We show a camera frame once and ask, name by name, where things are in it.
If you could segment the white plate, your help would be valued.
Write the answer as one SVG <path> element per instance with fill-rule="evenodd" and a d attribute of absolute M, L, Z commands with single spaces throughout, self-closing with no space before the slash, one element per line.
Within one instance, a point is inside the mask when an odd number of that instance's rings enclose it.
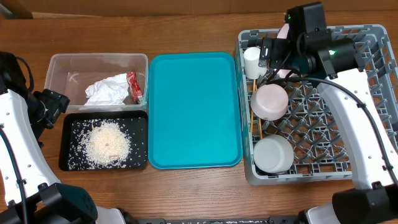
<path fill-rule="evenodd" d="M 277 34 L 278 39 L 286 39 L 287 34 L 289 32 L 289 25 L 284 24 L 283 27 L 280 29 L 279 33 Z M 277 78 L 285 78 L 290 70 L 280 69 L 276 75 Z"/>

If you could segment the white cup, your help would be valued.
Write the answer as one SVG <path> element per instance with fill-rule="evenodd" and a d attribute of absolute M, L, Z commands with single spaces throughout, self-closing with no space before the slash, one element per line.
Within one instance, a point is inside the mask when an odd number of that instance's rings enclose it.
<path fill-rule="evenodd" d="M 266 67 L 259 66 L 259 57 L 261 50 L 258 47 L 249 47 L 244 53 L 244 71 L 248 79 L 258 79 L 267 72 Z"/>

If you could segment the pink bowl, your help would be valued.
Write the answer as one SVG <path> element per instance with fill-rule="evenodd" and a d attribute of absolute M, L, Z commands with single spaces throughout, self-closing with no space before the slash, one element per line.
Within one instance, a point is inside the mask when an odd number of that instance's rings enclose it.
<path fill-rule="evenodd" d="M 254 114 L 267 121 L 275 121 L 283 117 L 288 103 L 287 92 L 276 84 L 259 87 L 251 97 L 251 109 Z"/>

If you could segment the wooden chopstick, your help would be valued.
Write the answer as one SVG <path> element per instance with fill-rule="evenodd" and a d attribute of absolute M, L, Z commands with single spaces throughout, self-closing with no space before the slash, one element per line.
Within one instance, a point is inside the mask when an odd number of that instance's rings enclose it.
<path fill-rule="evenodd" d="M 254 96 L 254 93 L 256 91 L 256 79 L 253 80 L 252 82 L 252 96 L 250 99 L 250 103 L 252 102 L 252 97 Z M 251 134 L 253 133 L 253 126 L 254 126 L 254 112 L 252 110 L 252 106 L 250 105 L 250 109 L 251 109 L 251 125 L 250 125 L 250 131 Z"/>
<path fill-rule="evenodd" d="M 261 140 L 261 139 L 263 139 L 261 118 L 257 118 L 257 121 L 258 121 L 257 126 L 259 128 L 259 136 L 260 136 L 260 140 Z"/>

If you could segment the white rice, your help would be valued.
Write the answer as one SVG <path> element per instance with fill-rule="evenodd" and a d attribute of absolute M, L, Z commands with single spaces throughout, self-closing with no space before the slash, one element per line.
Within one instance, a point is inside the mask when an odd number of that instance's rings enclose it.
<path fill-rule="evenodd" d="M 72 122 L 67 170 L 133 169 L 147 164 L 147 120 L 87 119 Z"/>

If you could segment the white napkin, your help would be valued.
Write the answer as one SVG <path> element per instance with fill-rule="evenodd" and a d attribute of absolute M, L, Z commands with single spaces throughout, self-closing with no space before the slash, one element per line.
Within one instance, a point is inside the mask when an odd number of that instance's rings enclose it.
<path fill-rule="evenodd" d="M 85 90 L 88 99 L 85 106 L 124 105 L 128 89 L 126 73 L 97 81 Z"/>

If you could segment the red sauce packet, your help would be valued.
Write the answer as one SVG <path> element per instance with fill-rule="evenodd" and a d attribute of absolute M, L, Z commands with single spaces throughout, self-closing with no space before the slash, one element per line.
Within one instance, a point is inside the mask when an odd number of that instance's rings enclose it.
<path fill-rule="evenodd" d="M 137 104 L 141 104 L 144 101 L 144 95 L 139 86 L 135 72 L 131 72 L 127 75 L 127 83 L 129 85 L 129 91 L 132 96 L 132 99 Z"/>

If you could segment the grey bowl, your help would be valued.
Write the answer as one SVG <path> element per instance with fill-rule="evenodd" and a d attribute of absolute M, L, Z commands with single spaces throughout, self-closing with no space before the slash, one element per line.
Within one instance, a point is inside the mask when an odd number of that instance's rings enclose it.
<path fill-rule="evenodd" d="M 286 138 L 273 134 L 256 143 L 253 160 L 263 172 L 282 174 L 292 166 L 294 150 Z"/>

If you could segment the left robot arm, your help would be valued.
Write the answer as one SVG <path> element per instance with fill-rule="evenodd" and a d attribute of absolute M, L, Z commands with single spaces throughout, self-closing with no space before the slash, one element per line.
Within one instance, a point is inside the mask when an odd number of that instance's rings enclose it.
<path fill-rule="evenodd" d="M 119 208 L 95 205 L 88 192 L 62 184 L 43 154 L 40 135 L 52 129 L 70 102 L 34 90 L 20 67 L 24 59 L 1 52 L 1 177 L 7 208 L 1 223 L 131 223 Z"/>

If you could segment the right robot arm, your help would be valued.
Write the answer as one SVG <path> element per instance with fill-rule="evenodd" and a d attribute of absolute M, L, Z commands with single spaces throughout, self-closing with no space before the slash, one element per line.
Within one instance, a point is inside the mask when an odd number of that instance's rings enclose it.
<path fill-rule="evenodd" d="M 348 153 L 354 188 L 300 212 L 297 223 L 382 223 L 397 218 L 397 153 L 374 105 L 361 52 L 334 39 L 320 2 L 288 9 L 285 39 L 263 39 L 268 84 L 310 82 L 326 102 Z"/>

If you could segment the grey dishwasher rack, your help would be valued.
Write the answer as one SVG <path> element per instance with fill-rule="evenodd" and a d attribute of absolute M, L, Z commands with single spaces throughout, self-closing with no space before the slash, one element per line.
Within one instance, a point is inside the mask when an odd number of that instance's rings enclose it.
<path fill-rule="evenodd" d="M 387 30 L 378 24 L 332 26 L 335 40 L 350 38 L 364 59 L 370 91 L 393 147 L 397 147 L 397 63 Z M 262 121 L 262 134 L 285 137 L 294 149 L 294 162 L 283 174 L 267 174 L 253 160 L 260 140 L 257 116 L 251 134 L 252 80 L 244 72 L 243 53 L 263 37 L 275 37 L 278 29 L 243 30 L 234 51 L 242 117 L 244 171 L 252 185 L 281 185 L 321 180 L 351 179 L 351 167 L 333 116 L 317 89 L 308 82 L 286 86 L 289 104 L 277 121 Z"/>

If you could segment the clear plastic bin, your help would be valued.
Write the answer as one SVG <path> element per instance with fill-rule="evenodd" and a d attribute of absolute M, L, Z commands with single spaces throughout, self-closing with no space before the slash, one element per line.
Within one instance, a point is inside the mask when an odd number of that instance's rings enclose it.
<path fill-rule="evenodd" d="M 90 85 L 105 78 L 131 72 L 136 73 L 143 102 L 136 103 L 129 96 L 123 105 L 85 105 L 88 101 L 85 90 Z M 146 110 L 148 74 L 149 63 L 145 54 L 55 54 L 50 60 L 44 88 L 69 97 L 67 113 Z"/>

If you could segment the black tray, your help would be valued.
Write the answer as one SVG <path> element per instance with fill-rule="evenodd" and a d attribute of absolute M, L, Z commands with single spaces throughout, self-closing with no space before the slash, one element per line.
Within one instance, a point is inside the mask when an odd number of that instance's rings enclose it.
<path fill-rule="evenodd" d="M 72 113 L 65 117 L 58 166 L 61 170 L 144 167 L 147 163 L 145 111 Z"/>

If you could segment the teal serving tray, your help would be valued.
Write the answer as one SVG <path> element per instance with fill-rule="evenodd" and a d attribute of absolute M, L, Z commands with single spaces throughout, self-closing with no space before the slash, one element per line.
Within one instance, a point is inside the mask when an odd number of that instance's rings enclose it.
<path fill-rule="evenodd" d="M 148 158 L 157 169 L 231 167 L 243 157 L 234 59 L 158 55 L 150 63 Z"/>

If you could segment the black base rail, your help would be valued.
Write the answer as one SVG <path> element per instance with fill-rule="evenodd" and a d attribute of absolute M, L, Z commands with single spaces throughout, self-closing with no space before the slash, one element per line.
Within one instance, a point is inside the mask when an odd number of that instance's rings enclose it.
<path fill-rule="evenodd" d="M 305 223 L 299 221 L 297 216 L 270 216 L 266 218 L 221 218 L 221 219 L 185 219 L 166 220 L 163 218 L 141 218 L 138 224 L 296 224 Z"/>

